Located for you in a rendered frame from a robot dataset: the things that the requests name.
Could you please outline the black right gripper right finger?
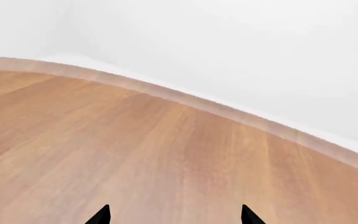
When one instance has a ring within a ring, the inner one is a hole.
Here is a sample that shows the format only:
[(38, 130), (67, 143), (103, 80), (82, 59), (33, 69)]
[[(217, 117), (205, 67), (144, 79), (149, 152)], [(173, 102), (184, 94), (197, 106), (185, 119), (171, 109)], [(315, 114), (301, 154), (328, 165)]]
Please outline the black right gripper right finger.
[(266, 224), (247, 205), (242, 205), (241, 222), (242, 224)]

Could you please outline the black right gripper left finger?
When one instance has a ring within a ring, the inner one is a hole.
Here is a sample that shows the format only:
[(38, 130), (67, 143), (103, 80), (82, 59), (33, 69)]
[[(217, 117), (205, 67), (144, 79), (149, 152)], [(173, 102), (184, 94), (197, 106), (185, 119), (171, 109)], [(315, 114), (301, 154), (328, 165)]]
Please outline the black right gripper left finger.
[(109, 205), (103, 206), (85, 224), (110, 224), (111, 212)]

